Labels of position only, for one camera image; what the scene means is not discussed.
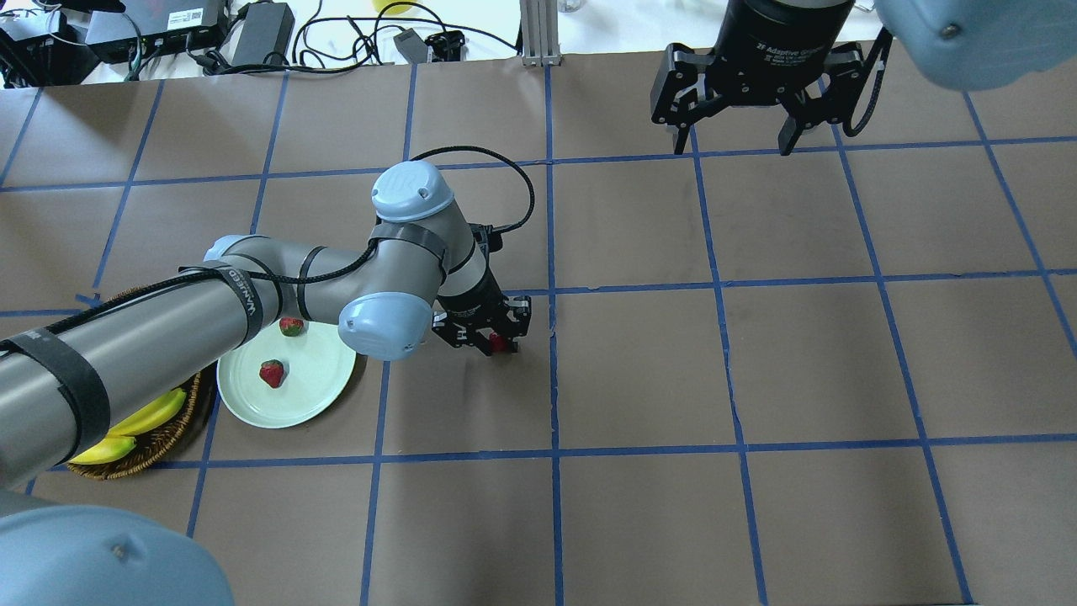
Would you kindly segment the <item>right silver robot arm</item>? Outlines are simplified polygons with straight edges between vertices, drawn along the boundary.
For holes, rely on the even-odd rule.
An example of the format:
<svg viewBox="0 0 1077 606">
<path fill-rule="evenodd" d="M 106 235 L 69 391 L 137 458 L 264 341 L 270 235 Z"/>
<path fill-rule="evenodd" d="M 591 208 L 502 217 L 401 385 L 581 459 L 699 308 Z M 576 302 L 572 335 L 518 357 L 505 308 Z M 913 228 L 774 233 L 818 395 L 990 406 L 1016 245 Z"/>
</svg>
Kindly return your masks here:
<svg viewBox="0 0 1077 606">
<path fill-rule="evenodd" d="M 857 137 L 872 119 L 899 41 L 923 77 L 950 91 L 1003 88 L 1074 56 L 1073 1 L 877 1 L 870 50 L 837 39 L 852 1 L 730 1 L 712 47 L 672 43 L 651 85 L 651 122 L 683 153 L 700 119 L 729 108 L 782 107 L 777 149 L 838 125 Z"/>
</svg>

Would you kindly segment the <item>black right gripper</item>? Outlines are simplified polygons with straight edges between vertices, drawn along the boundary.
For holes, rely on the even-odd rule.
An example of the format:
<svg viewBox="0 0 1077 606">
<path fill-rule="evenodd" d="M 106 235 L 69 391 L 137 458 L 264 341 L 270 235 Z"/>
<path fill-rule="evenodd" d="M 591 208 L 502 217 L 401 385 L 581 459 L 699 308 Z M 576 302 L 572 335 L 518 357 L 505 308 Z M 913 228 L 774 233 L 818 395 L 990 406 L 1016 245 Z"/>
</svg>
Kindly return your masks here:
<svg viewBox="0 0 1077 606">
<path fill-rule="evenodd" d="M 651 122 L 673 135 L 681 155 L 690 127 L 731 105 L 786 110 L 778 153 L 805 131 L 851 119 L 868 66 L 859 42 L 833 50 L 852 1 L 730 1 L 713 53 L 670 43 L 651 85 Z M 712 86 L 708 70 L 712 68 Z M 820 96 L 805 89 L 822 74 Z"/>
</svg>

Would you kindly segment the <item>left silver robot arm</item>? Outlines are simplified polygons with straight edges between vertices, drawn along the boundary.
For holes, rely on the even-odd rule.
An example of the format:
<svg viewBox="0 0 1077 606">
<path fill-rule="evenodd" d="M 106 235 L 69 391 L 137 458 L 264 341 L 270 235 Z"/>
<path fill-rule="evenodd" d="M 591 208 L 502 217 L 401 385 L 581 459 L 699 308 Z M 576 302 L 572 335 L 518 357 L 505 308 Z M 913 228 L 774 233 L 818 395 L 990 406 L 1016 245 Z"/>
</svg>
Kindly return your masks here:
<svg viewBox="0 0 1077 606">
<path fill-rule="evenodd" d="M 468 223 L 434 165 L 384 170 L 364 252 L 222 237 L 173 279 L 3 340 L 4 605 L 230 605 L 218 561 L 126 510 L 12 492 L 70 463 L 152 396 L 281 318 L 335 327 L 370 360 L 405 360 L 429 332 L 484 354 L 515 350 L 527 296 L 501 292 L 504 227 Z"/>
</svg>

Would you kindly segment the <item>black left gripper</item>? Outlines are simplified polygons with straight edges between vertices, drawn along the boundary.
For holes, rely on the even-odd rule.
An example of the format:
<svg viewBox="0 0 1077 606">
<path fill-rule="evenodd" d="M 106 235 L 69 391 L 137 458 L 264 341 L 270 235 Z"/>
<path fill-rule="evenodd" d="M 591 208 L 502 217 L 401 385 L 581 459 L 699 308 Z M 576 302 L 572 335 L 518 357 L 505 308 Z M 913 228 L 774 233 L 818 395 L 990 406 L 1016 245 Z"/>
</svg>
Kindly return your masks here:
<svg viewBox="0 0 1077 606">
<path fill-rule="evenodd" d="M 442 310 L 434 314 L 432 330 L 447 346 L 476 348 L 486 357 L 491 357 L 493 347 L 488 337 L 495 332 L 504 335 L 508 353 L 522 352 L 522 338 L 532 319 L 531 296 L 508 298 L 503 293 L 465 293 L 439 296 L 438 304 Z"/>
</svg>

